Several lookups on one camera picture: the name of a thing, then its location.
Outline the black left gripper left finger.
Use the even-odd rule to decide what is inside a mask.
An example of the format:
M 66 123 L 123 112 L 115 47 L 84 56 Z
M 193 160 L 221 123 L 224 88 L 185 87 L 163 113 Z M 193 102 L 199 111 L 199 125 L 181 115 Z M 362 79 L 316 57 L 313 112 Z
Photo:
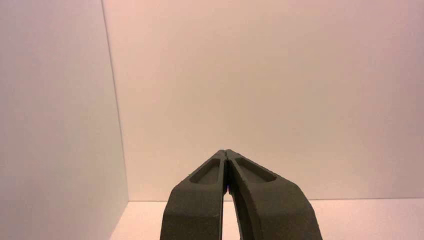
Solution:
M 226 152 L 220 149 L 172 189 L 163 212 L 160 239 L 222 239 L 227 169 Z

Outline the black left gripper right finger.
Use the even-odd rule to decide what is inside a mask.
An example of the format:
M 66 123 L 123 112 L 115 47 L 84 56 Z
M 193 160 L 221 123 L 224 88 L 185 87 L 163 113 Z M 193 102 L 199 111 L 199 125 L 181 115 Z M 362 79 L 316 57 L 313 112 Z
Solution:
M 315 211 L 298 185 L 231 149 L 226 156 L 240 239 L 322 239 Z

